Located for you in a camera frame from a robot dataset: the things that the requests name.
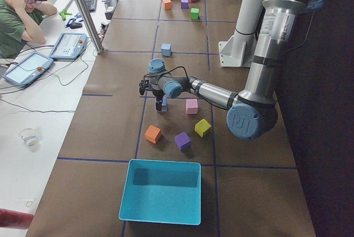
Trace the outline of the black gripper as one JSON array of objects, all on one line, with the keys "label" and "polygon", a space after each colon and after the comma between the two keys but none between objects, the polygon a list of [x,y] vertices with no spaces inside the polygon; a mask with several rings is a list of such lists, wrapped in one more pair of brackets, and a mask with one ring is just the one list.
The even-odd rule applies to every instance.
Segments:
[{"label": "black gripper", "polygon": [[[139,94],[144,95],[146,91],[153,91],[151,79],[155,78],[154,75],[145,74],[139,83]],[[155,109],[161,111],[163,105],[163,97],[161,94],[155,96]]]}]

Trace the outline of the silver blue robot arm second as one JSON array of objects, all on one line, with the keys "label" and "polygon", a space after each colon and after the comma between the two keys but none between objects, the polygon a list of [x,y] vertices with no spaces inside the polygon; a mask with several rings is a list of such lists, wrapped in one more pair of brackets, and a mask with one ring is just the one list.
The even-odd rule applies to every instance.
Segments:
[{"label": "silver blue robot arm second", "polygon": [[299,14],[319,9],[325,0],[242,0],[235,32],[218,46],[224,67],[249,67],[246,85],[233,92],[190,75],[176,77],[160,59],[149,62],[139,84],[140,94],[150,91],[155,107],[162,99],[189,92],[227,111],[234,136],[251,140],[272,129],[278,114],[273,97],[283,60]]}]

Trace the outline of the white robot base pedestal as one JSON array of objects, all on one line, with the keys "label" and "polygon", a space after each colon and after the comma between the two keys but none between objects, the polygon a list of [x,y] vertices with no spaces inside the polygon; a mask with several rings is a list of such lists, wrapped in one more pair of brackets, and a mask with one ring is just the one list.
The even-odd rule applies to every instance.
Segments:
[{"label": "white robot base pedestal", "polygon": [[263,10],[262,0],[242,0],[234,34],[218,44],[223,67],[249,67],[256,48],[256,30]]}]

